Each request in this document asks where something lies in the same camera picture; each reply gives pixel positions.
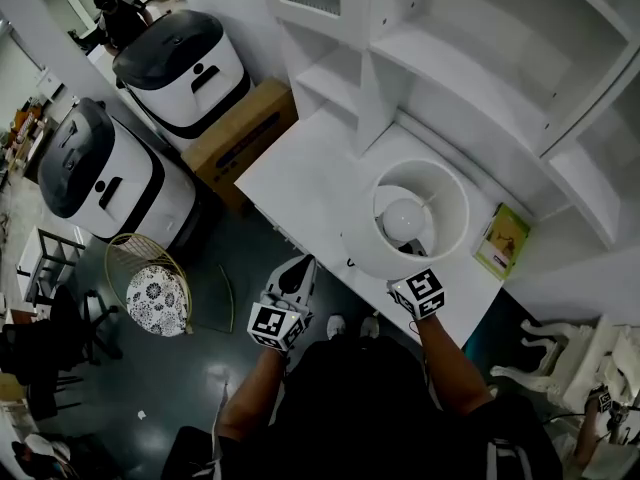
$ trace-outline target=shoe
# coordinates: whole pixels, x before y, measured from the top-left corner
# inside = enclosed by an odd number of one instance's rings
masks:
[[[368,316],[360,326],[361,338],[377,338],[380,336],[380,324],[375,316]]]
[[[331,315],[327,322],[327,337],[333,338],[336,334],[345,334],[347,332],[347,324],[342,315]]]

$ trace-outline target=lamp shade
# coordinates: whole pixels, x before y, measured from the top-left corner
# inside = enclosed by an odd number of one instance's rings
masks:
[[[376,222],[375,198],[378,188],[384,186],[408,190],[429,210],[435,238],[428,256],[401,252],[383,234]],[[469,227],[469,201],[460,179],[430,160],[393,165],[351,203],[342,228],[344,247],[360,270],[380,279],[403,279],[424,270],[453,252]]]

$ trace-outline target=cabinet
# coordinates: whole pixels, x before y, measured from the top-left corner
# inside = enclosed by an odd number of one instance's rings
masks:
[[[454,119],[473,114],[499,132],[476,149],[499,149],[495,162],[526,159],[527,175],[540,178],[531,184],[551,187],[519,200],[534,221],[553,217],[555,226],[558,214],[577,214],[608,247],[633,236],[640,0],[267,2],[282,23],[301,119],[334,113],[353,130],[349,154],[384,132],[419,80],[432,108],[455,102]],[[522,184],[515,163],[483,167],[507,172],[507,191],[509,176]]]

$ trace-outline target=person in black clothing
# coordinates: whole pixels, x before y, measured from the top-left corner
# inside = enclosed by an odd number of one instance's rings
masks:
[[[223,457],[213,478],[482,478],[560,480],[551,441],[522,397],[493,399],[482,376],[433,315],[417,327],[422,365],[365,319],[359,340],[339,315],[285,379],[265,349],[216,424]]]
[[[102,11],[98,21],[100,44],[114,57],[153,23],[140,0],[93,0]]]

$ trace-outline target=white bulb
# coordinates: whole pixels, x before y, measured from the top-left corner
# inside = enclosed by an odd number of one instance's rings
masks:
[[[422,232],[426,220],[422,206],[412,199],[398,199],[382,214],[382,227],[391,240],[406,243]]]

